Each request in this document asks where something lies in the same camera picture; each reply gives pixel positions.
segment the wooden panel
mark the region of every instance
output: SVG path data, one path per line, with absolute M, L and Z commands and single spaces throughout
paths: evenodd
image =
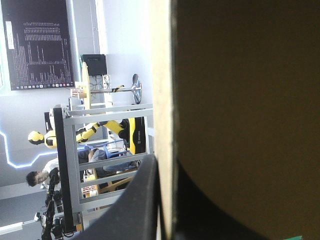
M 173 98 L 170 1 L 150 1 L 150 42 L 154 116 L 154 150 L 159 164 L 163 220 L 167 238 L 173 216 Z

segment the led strip light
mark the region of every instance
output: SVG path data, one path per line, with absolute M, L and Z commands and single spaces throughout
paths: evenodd
M 26 163 L 26 164 L 14 164 L 14 163 L 11 162 L 11 160 L 10 160 L 7 135 L 4 134 L 1 130 L 0 130 L 0 135 L 3 137 L 3 141 L 4 141 L 4 150 L 5 150 L 6 162 L 7 162 L 10 166 L 14 167 L 15 169 L 22 169 L 22 168 L 31 167 L 40 157 L 57 154 L 57 151 L 42 152 L 42 153 L 39 153 L 39 154 L 38 154 L 31 162 L 29 162 L 29 163 Z

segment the black frame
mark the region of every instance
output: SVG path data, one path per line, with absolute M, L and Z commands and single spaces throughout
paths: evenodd
M 58 152 L 58 159 L 59 159 L 61 194 L 62 194 L 63 213 L 64 213 L 63 229 L 64 229 L 64 233 L 68 234 L 68 233 L 75 232 L 76 227 L 74 225 L 74 217 L 72 213 L 69 173 L 68 173 L 68 163 L 67 163 L 67 151 L 66 151 L 66 141 L 65 141 L 65 132 L 64 132 L 64 119 L 62 114 L 62 108 L 61 107 L 54 108 L 53 115 L 54 115 L 57 152 Z

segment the wall-mounted monitor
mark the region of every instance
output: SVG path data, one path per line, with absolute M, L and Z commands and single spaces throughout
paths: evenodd
M 66 0 L 1 0 L 11 90 L 74 86 Z

